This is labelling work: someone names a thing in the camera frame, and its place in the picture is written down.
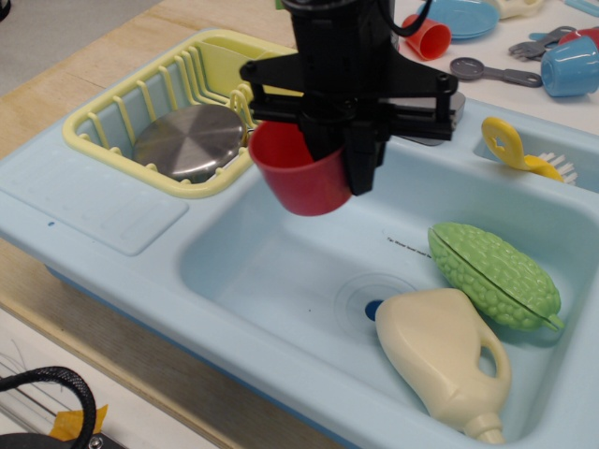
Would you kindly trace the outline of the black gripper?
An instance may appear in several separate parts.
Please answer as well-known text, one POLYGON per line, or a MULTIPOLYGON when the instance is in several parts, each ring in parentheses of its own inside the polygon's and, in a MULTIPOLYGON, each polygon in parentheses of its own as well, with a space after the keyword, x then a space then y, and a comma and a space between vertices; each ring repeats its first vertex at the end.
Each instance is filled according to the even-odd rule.
POLYGON ((396 36, 411 36, 426 16, 400 27, 390 8, 292 8, 297 50, 248 62, 240 75, 254 91, 259 119, 312 120, 299 125, 316 162, 344 146, 351 193, 373 188, 386 143, 367 121, 393 136, 449 140, 455 128, 450 98, 458 81, 398 53, 396 36))

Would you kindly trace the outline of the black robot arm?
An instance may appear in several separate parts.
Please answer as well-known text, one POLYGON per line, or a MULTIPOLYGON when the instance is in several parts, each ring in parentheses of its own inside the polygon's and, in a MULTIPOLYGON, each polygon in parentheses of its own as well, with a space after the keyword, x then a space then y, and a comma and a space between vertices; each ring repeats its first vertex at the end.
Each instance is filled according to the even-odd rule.
POLYGON ((391 1, 286 1, 296 52, 246 63, 256 118, 295 123, 311 156, 343 150, 353 195, 373 188, 393 137, 449 140, 450 109, 458 80, 413 62, 393 45, 411 36, 431 8, 425 3, 410 24, 395 24, 391 1))

